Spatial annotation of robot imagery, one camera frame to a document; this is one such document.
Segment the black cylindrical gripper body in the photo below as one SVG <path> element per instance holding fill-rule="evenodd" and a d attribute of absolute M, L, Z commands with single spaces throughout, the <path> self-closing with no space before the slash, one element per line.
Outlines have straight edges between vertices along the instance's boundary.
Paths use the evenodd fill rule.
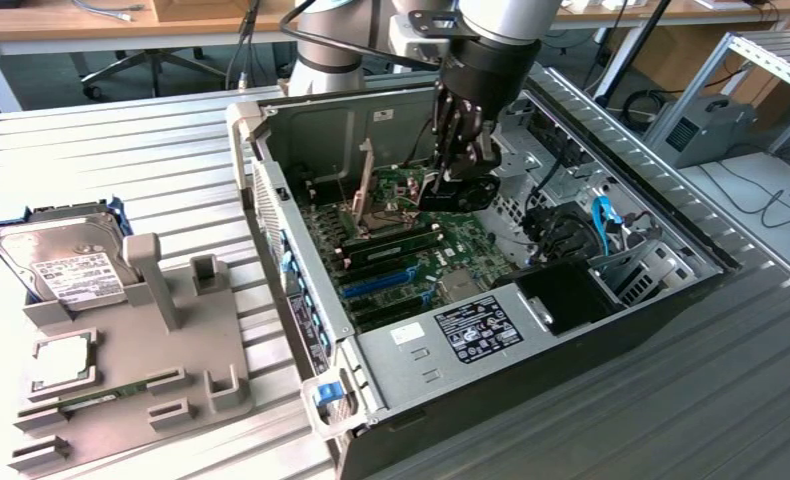
<path fill-rule="evenodd" d="M 453 39 L 441 66 L 438 122 L 445 119 L 447 96 L 454 102 L 469 101 L 485 119 L 495 120 L 519 95 L 539 49 L 541 40 L 510 45 L 485 37 Z"/>

